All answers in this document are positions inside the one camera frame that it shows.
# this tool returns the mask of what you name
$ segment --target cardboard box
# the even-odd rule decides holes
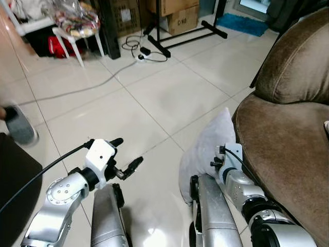
[[[111,0],[118,37],[140,30],[139,12],[136,0]]]
[[[166,16],[199,5],[199,0],[147,0],[147,8],[156,13],[156,1],[160,1],[160,16]]]
[[[160,26],[171,35],[191,30],[197,26],[199,6],[181,10],[177,13],[163,17]]]

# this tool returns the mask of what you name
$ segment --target sofa armrest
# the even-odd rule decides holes
[[[257,96],[281,104],[329,104],[328,11],[310,15],[278,40],[256,79]]]

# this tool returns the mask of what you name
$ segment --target sofa cushion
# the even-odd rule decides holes
[[[253,93],[233,116],[246,165],[323,247],[329,245],[328,116],[325,104],[274,104]]]
[[[256,95],[274,103],[329,104],[329,10],[295,24],[268,54]]]

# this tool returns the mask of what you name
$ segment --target gray slipper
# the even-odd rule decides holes
[[[5,119],[10,136],[21,145],[33,145],[39,139],[38,133],[17,105],[5,107]]]

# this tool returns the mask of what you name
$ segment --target white tile floor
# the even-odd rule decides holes
[[[117,60],[89,54],[82,68],[75,58],[39,58],[2,9],[0,14],[0,104],[35,100],[22,109],[40,140],[24,149],[45,166],[89,138],[123,137],[119,167],[144,156],[137,172],[120,182],[131,212],[134,246],[155,246],[157,237],[163,247],[188,246],[192,218],[178,189],[180,158],[220,110],[228,107],[233,114],[252,91],[248,86],[276,35],[267,31],[258,38],[222,28],[229,34],[227,40],[210,36],[175,47],[166,63],[137,63],[96,89],[40,100],[97,85],[134,59],[124,50]],[[142,42],[155,50],[146,39]],[[7,131],[3,122],[0,131]],[[49,183],[82,167],[84,156],[80,151],[45,174],[35,211]],[[66,247],[89,246],[92,206],[90,196],[75,213]],[[244,246],[251,246],[246,222],[229,206]],[[21,237],[14,246],[19,246]]]

